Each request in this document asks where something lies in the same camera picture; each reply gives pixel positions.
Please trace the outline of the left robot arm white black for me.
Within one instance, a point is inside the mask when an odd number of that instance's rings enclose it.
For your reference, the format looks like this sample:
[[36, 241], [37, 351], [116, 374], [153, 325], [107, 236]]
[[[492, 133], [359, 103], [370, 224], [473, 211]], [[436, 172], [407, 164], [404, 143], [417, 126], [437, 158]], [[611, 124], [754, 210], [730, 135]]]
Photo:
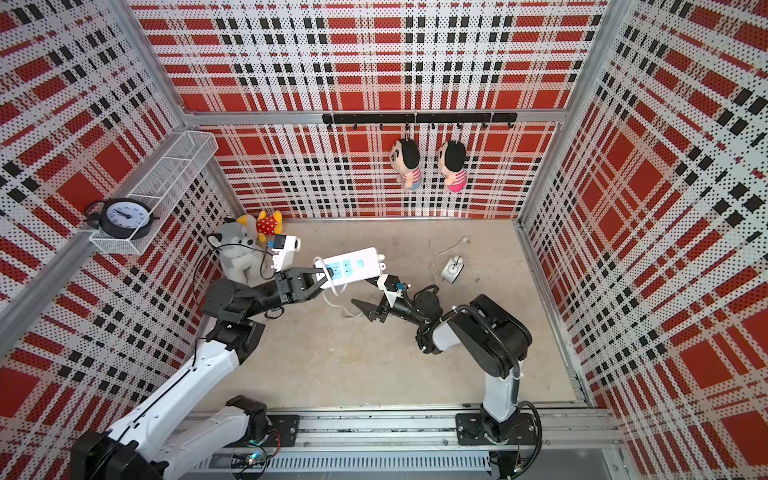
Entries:
[[213, 328], [193, 356], [149, 398], [101, 433], [87, 431], [71, 450], [73, 479], [178, 479], [235, 442], [275, 434], [267, 406], [238, 395], [208, 419], [175, 432], [192, 409], [256, 350], [266, 328], [255, 316], [320, 296], [332, 283], [320, 268], [293, 267], [255, 287], [222, 278], [206, 290]]

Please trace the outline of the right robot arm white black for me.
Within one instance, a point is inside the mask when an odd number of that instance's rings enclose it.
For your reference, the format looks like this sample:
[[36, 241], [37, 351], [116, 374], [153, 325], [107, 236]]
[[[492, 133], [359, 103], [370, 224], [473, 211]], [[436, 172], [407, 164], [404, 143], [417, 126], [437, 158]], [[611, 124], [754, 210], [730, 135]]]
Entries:
[[411, 294], [395, 275], [368, 282], [382, 292], [378, 304], [352, 304], [371, 322], [393, 316], [416, 326], [424, 354], [439, 355], [462, 346], [484, 373], [484, 396], [477, 414], [456, 417], [461, 445], [539, 445], [542, 427], [535, 406], [519, 398], [522, 366], [533, 343], [528, 328], [488, 296], [444, 310], [436, 284]]

